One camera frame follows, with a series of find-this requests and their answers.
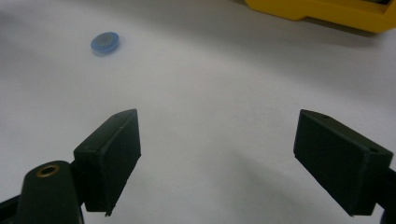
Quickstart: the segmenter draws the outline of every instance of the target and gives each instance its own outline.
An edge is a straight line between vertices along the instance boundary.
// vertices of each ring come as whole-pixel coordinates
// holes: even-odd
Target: white table surface
[[[106,31],[120,47],[97,57]],[[0,200],[137,108],[143,156],[113,215],[83,208],[86,223],[379,223],[379,206],[349,217],[292,149],[309,109],[396,152],[395,40],[241,0],[3,0]]]

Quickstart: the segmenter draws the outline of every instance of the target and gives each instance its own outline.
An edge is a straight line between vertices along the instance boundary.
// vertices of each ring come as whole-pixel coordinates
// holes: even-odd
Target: blue plastic disc
[[[114,32],[106,32],[98,35],[91,42],[91,49],[99,53],[109,53],[119,46],[119,35]]]

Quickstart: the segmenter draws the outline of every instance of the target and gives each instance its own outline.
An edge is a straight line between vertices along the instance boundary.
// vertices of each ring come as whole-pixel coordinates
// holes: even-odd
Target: yellow plastic box
[[[253,10],[292,21],[315,18],[381,33],[396,27],[396,0],[386,5],[363,0],[246,0]]]

